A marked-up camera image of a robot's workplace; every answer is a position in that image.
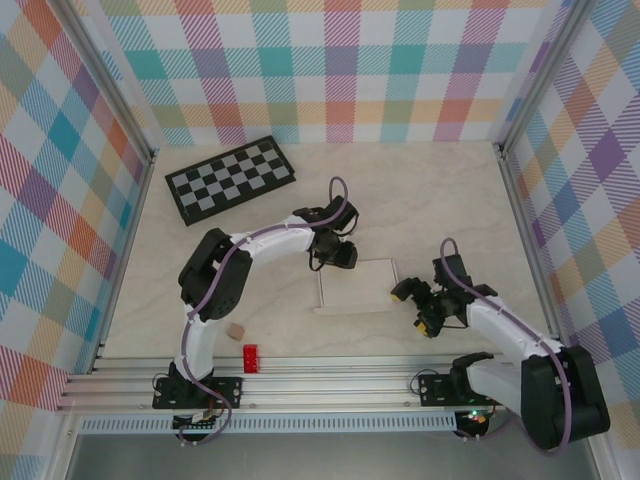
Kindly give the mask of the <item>white paper box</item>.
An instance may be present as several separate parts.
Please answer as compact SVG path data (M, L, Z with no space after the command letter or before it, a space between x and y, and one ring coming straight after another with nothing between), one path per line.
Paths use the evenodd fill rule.
M401 305L391 297L398 283L392 259L358 260L354 269L323 267L318 273L320 316L393 312Z

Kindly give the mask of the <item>black and grey checkerboard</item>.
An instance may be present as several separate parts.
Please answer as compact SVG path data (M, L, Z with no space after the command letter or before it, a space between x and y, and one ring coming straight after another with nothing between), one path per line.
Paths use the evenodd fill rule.
M187 226L296 181L295 170L266 136L165 176Z

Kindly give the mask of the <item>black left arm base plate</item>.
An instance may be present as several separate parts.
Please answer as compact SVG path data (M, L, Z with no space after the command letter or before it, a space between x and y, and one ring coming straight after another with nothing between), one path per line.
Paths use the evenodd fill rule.
M224 397L232 408L240 406L242 378L207 377L203 384L211 391ZM161 375L152 381L152 408L156 410L221 409L224 403L206 393L188 379Z

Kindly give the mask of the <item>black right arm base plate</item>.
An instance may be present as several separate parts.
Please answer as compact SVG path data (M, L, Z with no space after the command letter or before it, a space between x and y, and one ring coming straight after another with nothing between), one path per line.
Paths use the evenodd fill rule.
M423 407L492 406L496 402L474 392L459 393L449 374L423 373L418 377L418 394Z

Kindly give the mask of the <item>aluminium rail frame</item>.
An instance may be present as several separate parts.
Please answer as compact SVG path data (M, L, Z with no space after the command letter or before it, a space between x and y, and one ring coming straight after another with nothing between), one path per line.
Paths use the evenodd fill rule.
M219 376L243 379L240 413L417 411L409 381L429 368L447 371L456 355L273 357L246 374L240 357L214 361ZM152 379L168 358L99 358L93 369L68 378L60 414L152 413Z

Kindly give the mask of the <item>small controller board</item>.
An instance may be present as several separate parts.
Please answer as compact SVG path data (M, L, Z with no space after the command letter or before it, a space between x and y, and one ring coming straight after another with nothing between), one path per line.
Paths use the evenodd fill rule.
M174 430L188 431L212 430L219 416L212 410L199 411L193 414L175 415L172 419Z
M456 412L456 430L454 433L461 438L484 436L489 430L492 416L491 412L483 410Z

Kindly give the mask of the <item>aluminium side rail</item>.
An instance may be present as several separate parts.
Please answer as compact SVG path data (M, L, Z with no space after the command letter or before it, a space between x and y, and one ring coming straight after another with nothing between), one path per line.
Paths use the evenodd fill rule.
M507 155L498 143L493 144L493 149L550 336L565 346L570 346L571 341L561 323L551 283L546 276L537 240L528 221L524 200L518 190Z
M141 215L144 209L144 204L149 191L150 182L154 173L155 164L157 162L159 150L156 149L149 160L146 161L143 169L143 176L141 179L139 195L135 203L135 208L132 211L130 221L128 224L127 235L123 244L123 249L120 257L116 263L116 269L114 270L114 278L110 283L108 289L108 297L103 310L100 312L98 319L95 323L88 344L88 352L85 360L82 363L80 369L81 373L90 373L93 369L95 360L100 356L99 352L106 343L106 339L109 334L111 323L114 318L115 310L117 307L118 299L122 290L126 269L129 263L135 236L139 227Z

